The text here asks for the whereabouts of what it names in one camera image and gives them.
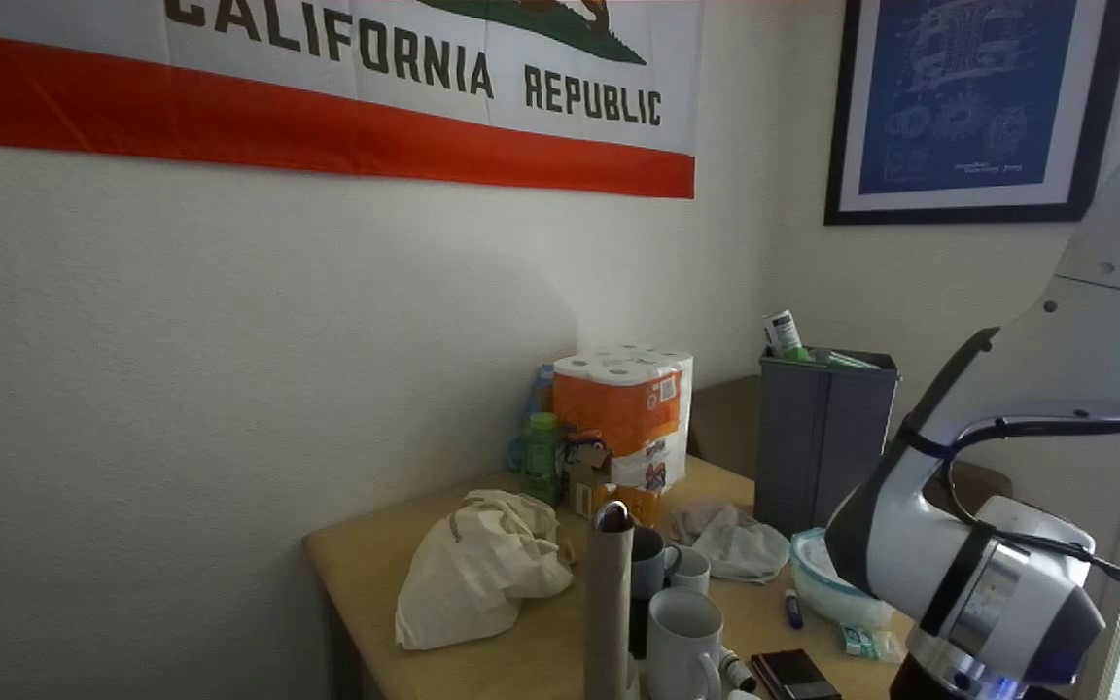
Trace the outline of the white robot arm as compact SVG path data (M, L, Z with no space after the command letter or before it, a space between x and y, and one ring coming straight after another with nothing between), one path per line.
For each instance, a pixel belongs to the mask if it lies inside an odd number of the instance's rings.
M1098 539L1015 499L930 502L982 439L1120 430L1120 167L1043 297L977 330L836 505L836 574L908 617L892 700L1021 700L1077 682L1105 633Z

